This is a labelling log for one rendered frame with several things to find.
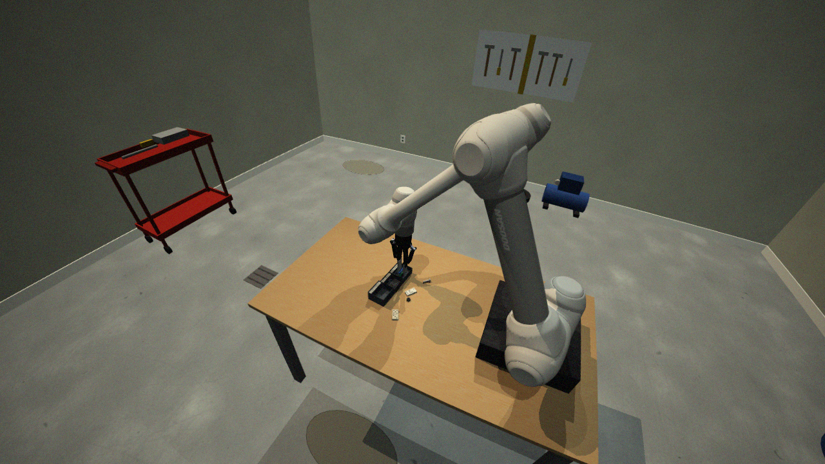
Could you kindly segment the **grey three-compartment labelled bin rack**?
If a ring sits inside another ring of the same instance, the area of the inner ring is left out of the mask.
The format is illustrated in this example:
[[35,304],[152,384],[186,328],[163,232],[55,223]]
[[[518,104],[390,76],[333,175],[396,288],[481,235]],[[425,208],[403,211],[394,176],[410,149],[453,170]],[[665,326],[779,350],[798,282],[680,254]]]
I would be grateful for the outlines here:
[[[377,281],[374,287],[369,289],[368,291],[368,299],[372,300],[379,305],[384,305],[388,303],[390,298],[394,296],[395,292],[403,285],[403,283],[407,280],[407,277],[411,275],[413,269],[407,266],[407,270],[403,274],[403,276],[398,276],[398,264],[394,265],[393,268],[388,271],[388,273],[382,278],[381,281]],[[385,298],[384,298],[385,297]]]

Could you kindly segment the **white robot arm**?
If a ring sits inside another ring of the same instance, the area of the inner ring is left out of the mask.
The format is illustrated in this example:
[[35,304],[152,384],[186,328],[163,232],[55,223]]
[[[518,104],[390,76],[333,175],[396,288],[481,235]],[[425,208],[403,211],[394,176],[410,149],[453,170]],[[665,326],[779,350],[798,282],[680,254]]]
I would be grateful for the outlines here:
[[410,236],[417,209],[463,180],[470,183],[484,200],[512,305],[506,319],[506,367],[527,387],[541,387],[557,375],[586,308],[585,291],[571,277],[555,276],[544,283],[524,192],[528,152],[550,124],[547,111],[536,103],[471,124],[454,145],[452,166],[416,191],[397,188],[388,205],[358,226],[368,244],[393,234]]

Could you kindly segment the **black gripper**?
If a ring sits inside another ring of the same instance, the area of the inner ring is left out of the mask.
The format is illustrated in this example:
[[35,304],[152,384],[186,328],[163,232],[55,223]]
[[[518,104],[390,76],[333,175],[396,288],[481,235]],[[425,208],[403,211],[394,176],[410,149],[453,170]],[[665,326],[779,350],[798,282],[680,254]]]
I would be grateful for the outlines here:
[[[403,273],[405,273],[405,271],[407,270],[407,264],[409,264],[409,262],[411,262],[412,259],[413,259],[413,255],[414,255],[414,251],[416,250],[416,247],[412,246],[411,240],[412,240],[412,235],[407,236],[407,237],[401,237],[401,236],[398,236],[396,234],[395,234],[395,238],[392,238],[392,240],[390,240],[390,244],[392,245],[392,250],[393,250],[393,253],[394,253],[394,258],[397,259],[397,264],[398,264],[398,270],[397,271],[400,271],[400,269],[402,268],[402,262],[403,262]],[[410,253],[409,253],[409,248],[411,249]],[[402,258],[402,254],[403,254],[403,258]]]

